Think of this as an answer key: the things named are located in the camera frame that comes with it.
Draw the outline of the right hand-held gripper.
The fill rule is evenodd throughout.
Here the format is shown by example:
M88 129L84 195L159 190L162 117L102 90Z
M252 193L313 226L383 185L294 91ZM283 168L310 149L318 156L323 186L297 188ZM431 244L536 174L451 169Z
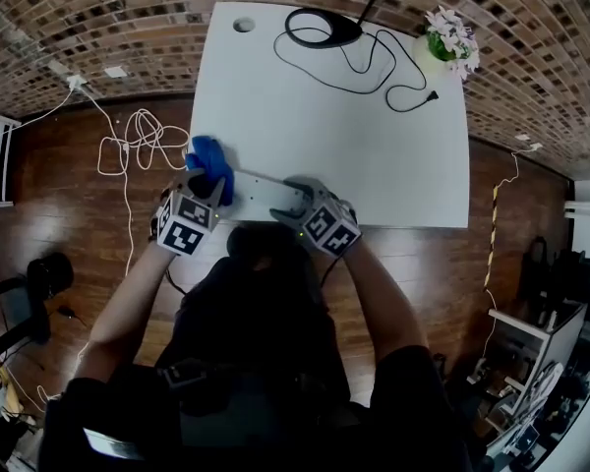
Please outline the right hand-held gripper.
M301 234L319 251L341 258L361 237L354 207L340 199L319 179L293 175L283 183L295 190L295 205L310 205L307 210L286 211L271 208L271 217L289 228L301 228Z

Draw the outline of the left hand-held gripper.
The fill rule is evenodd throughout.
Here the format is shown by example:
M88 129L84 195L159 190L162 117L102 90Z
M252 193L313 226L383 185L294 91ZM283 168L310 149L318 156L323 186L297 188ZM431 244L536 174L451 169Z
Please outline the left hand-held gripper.
M189 189L200 168L180 170L166 188L151 217L150 235L156 244L177 256L193 257L219 222L219 205L225 204L226 179L221 177L206 198Z

